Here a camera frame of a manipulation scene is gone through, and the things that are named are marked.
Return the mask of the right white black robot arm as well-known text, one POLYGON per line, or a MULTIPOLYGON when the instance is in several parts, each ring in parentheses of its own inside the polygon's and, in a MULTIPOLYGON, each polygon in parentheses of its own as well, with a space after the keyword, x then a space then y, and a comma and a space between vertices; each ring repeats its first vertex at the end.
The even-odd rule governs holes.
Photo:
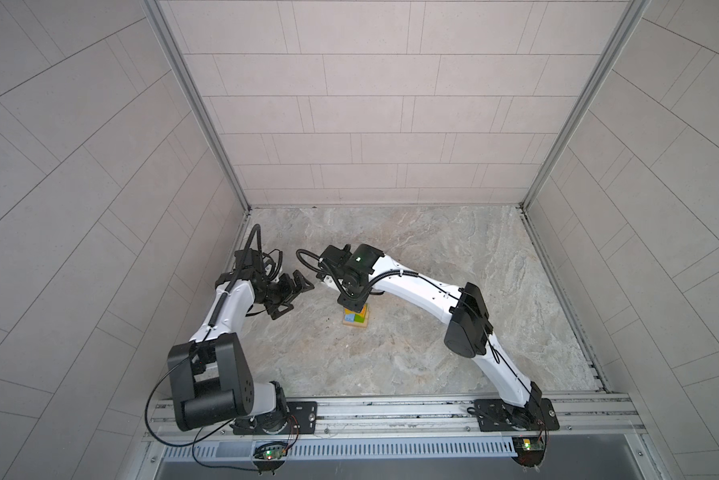
POLYGON ((497 400, 475 400, 467 413, 483 431, 536 431, 543 435, 559 429, 551 400, 509 358, 489 321, 483 294, 473 283, 461 287, 431 279, 399 264, 381 250, 361 244, 339 249, 328 246, 317 255, 305 249, 297 259, 317 279, 338 292, 346 311, 363 313, 369 297, 389 293, 417 306, 447 326, 445 346, 471 359, 499 394, 497 400))

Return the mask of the natural wood block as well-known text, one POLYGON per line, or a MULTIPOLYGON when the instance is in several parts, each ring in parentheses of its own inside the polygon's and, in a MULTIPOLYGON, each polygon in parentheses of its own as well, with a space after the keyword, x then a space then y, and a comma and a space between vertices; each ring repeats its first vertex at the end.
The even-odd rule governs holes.
POLYGON ((367 324, 367 322, 346 322, 346 321, 341 322, 341 324, 344 326, 356 327, 356 328, 367 328, 367 325, 369 325, 369 324, 367 324))

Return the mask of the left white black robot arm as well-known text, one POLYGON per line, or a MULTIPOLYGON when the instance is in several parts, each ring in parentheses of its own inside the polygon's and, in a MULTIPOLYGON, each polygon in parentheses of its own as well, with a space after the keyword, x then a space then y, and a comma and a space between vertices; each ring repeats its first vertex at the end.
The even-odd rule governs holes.
POLYGON ((233 270, 216 280, 213 304, 199 330, 167 355, 175 421, 182 431, 231 420, 236 434, 279 434, 290 417, 283 388, 276 381, 253 381, 240 334, 255 316, 255 305, 277 320, 313 284, 299 271, 281 273, 279 258, 257 250, 238 250, 234 257, 233 270))

